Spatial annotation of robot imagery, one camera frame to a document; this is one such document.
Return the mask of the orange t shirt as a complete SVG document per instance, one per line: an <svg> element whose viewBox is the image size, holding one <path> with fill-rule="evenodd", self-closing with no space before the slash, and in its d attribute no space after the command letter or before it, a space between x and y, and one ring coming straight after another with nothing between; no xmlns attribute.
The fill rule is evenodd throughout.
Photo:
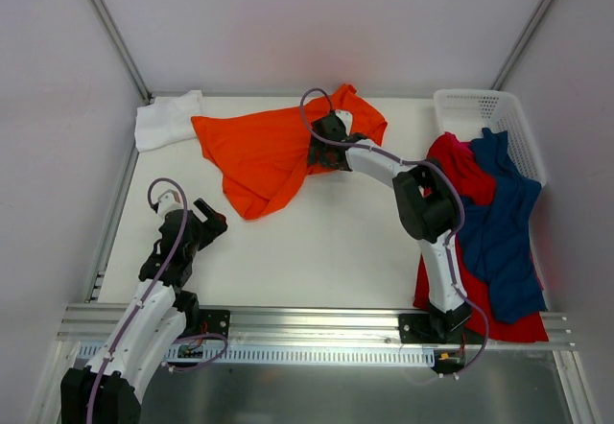
<svg viewBox="0 0 614 424"><path fill-rule="evenodd" d="M203 157L220 169L223 192L246 221L284 208L307 176L328 171L308 164L311 133L297 106L191 122Z"/></svg>

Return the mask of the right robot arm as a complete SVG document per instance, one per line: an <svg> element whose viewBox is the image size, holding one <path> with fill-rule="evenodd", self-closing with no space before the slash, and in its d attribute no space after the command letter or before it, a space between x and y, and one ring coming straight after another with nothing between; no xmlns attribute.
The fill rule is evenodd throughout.
<svg viewBox="0 0 614 424"><path fill-rule="evenodd" d="M418 243L429 283L428 316L412 322L410 330L424 340L452 342L470 319L471 306L455 244L464 214L449 179L433 161L404 161L360 133L348 134L334 111L316 120L310 132L310 165L358 172L392 189L400 223Z"/></svg>

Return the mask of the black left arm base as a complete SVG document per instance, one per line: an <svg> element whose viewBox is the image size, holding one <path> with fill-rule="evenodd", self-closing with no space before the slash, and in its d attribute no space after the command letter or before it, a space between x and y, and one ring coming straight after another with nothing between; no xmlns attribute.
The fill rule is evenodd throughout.
<svg viewBox="0 0 614 424"><path fill-rule="evenodd" d="M228 337L231 312L223 309L200 309L200 329L204 334Z"/></svg>

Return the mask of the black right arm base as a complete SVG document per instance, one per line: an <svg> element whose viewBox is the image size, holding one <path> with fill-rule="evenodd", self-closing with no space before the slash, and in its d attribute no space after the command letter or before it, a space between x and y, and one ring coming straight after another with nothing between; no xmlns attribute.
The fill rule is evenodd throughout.
<svg viewBox="0 0 614 424"><path fill-rule="evenodd" d="M403 344L431 343L431 344L479 344L484 337L465 326L450 327L442 318L428 313L405 313L398 316L399 337Z"/></svg>

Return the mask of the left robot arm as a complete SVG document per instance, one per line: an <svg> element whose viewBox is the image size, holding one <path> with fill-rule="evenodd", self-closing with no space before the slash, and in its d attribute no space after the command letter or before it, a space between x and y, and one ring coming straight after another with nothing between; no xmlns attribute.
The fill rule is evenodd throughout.
<svg viewBox="0 0 614 424"><path fill-rule="evenodd" d="M153 205L160 237L138 275L130 305L83 367L60 383L63 423L137 423L145 391L174 343L228 346L229 314L205 314L184 286L197 253L227 230L224 215L202 199L186 208L174 191Z"/></svg>

